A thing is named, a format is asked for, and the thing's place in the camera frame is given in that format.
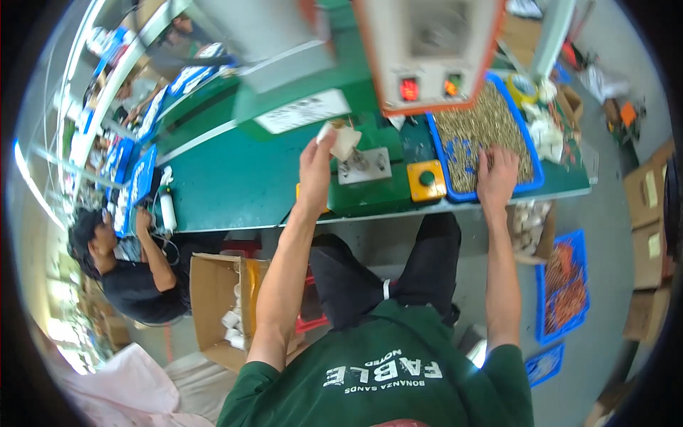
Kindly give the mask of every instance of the black hair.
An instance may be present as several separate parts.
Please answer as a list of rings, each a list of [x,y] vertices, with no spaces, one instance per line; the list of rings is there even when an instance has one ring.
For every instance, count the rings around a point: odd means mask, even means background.
[[[78,262],[83,274],[93,280],[100,280],[102,276],[90,255],[88,242],[95,237],[95,227],[102,223],[102,212],[79,208],[75,216],[76,222],[69,228],[66,251],[74,261]]]

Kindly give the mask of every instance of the yellow tape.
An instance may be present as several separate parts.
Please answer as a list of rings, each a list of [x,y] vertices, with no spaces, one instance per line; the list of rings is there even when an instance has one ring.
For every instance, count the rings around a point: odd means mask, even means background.
[[[536,84],[521,74],[511,74],[505,81],[507,90],[512,95],[517,108],[522,107],[522,102],[535,104],[538,101],[538,88]]]

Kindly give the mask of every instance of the blue box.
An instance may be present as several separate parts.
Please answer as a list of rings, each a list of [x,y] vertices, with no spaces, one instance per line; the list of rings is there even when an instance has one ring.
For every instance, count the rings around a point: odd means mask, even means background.
[[[565,234],[555,238],[555,245],[558,243],[566,243],[573,248],[572,263],[579,266],[583,278],[583,285],[586,287],[586,304],[583,309],[564,324],[555,332],[545,333],[545,317],[546,317],[546,266],[544,264],[536,266],[536,289],[538,294],[538,302],[536,305],[536,341],[541,345],[550,344],[553,341],[562,338],[569,332],[581,326],[586,320],[586,313],[591,307],[591,299],[588,293],[588,257],[586,254],[586,241],[583,235],[583,230]],[[556,290],[550,299],[554,299],[560,290]]]
[[[536,152],[536,148],[533,146],[533,141],[531,140],[531,136],[529,136],[529,130],[527,129],[527,124],[524,122],[524,119],[522,119],[522,113],[520,113],[519,109],[515,105],[514,101],[512,100],[512,97],[510,96],[510,93],[508,92],[504,82],[501,80],[500,77],[497,75],[493,74],[492,72],[487,72],[486,73],[486,80],[493,82],[494,85],[496,85],[496,89],[498,89],[498,92],[503,95],[503,98],[507,102],[507,106],[510,109],[510,113],[512,114],[512,118],[514,118],[514,121],[517,123],[517,126],[519,127],[519,131],[522,134],[522,138],[524,139],[524,142],[527,144],[527,149],[529,151],[529,155],[531,155],[531,166],[533,168],[533,180],[531,182],[525,182],[524,184],[517,184],[517,186],[514,188],[514,193],[523,193],[524,191],[531,191],[531,190],[536,190],[540,188],[543,185],[543,182],[545,181],[545,175],[543,174],[543,168],[541,167],[541,161],[538,158],[538,153]],[[444,150],[444,147],[441,143],[441,138],[438,135],[438,130],[436,129],[436,122],[434,121],[434,116],[431,113],[426,113],[427,116],[427,123],[429,124],[429,129],[430,132],[432,133],[432,139],[434,140],[434,148],[436,149],[436,155],[441,162],[441,169],[443,170],[443,175],[444,178],[446,179],[446,198],[453,202],[453,203],[458,203],[458,202],[469,202],[471,200],[476,200],[477,199],[477,191],[471,191],[469,193],[458,193],[456,190],[453,188],[453,183],[450,178],[450,171],[448,170],[448,160],[451,159],[453,161],[458,161],[453,157],[453,144],[455,143],[454,141],[447,141],[446,142],[446,149]],[[462,141],[460,142],[462,145],[464,145],[468,151],[470,150],[470,143],[469,141]],[[475,170],[472,169],[471,171],[468,170],[469,173],[474,174]]]
[[[539,385],[559,374],[563,359],[564,343],[527,360],[524,367],[527,369],[529,386]]]

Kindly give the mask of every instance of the gray floor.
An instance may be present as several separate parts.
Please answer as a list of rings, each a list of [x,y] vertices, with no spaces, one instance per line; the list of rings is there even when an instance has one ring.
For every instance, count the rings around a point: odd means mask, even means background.
[[[591,308],[586,323],[568,335],[561,372],[532,389],[536,426],[576,427],[581,425],[593,403],[622,363],[628,343],[622,339],[630,295],[633,289],[630,221],[622,188],[619,154],[608,134],[600,105],[580,86],[585,112],[580,125],[583,141],[600,154],[600,174],[590,195],[562,199],[557,204],[557,234],[583,228],[589,259]],[[458,262],[458,286],[454,301],[462,310],[454,333],[458,341],[472,324],[484,324],[486,286],[486,224],[480,210],[459,212],[462,248]],[[351,247],[355,256],[387,278],[398,277],[408,258],[421,217],[337,223],[319,226],[320,232],[334,232]],[[263,256],[274,253],[279,230],[264,230]],[[234,232],[233,238],[250,238],[253,232]],[[522,288],[522,351],[525,358],[541,348],[534,338],[536,289],[532,266],[518,265]],[[311,334],[320,336],[324,330]],[[132,330],[140,343],[161,365],[167,363],[162,328]],[[174,358],[197,350],[191,319],[171,328]]]

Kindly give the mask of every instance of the workbench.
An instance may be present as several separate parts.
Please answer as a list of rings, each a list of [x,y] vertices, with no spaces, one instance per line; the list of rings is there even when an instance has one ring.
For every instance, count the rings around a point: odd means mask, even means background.
[[[359,38],[354,34],[355,29],[346,31],[340,31],[335,37],[339,61],[346,67],[340,68],[358,72],[359,58],[363,57]],[[239,87],[236,77],[214,77],[188,96],[164,100],[164,111],[150,142],[159,148],[158,166],[173,167],[173,204],[178,232],[275,227],[286,223],[286,215],[296,200],[299,154],[316,136],[321,123],[273,135],[267,141],[258,140],[237,123]],[[415,116],[415,119],[416,125],[406,123],[398,133],[405,163],[436,158],[424,116]],[[568,155],[563,164],[543,161],[544,185],[516,195],[514,200],[557,199],[590,192],[581,153],[568,123],[566,133]],[[360,209],[359,214],[351,217],[330,212],[321,216],[319,222],[426,215],[478,206],[478,203],[451,204],[442,199],[366,215]]]

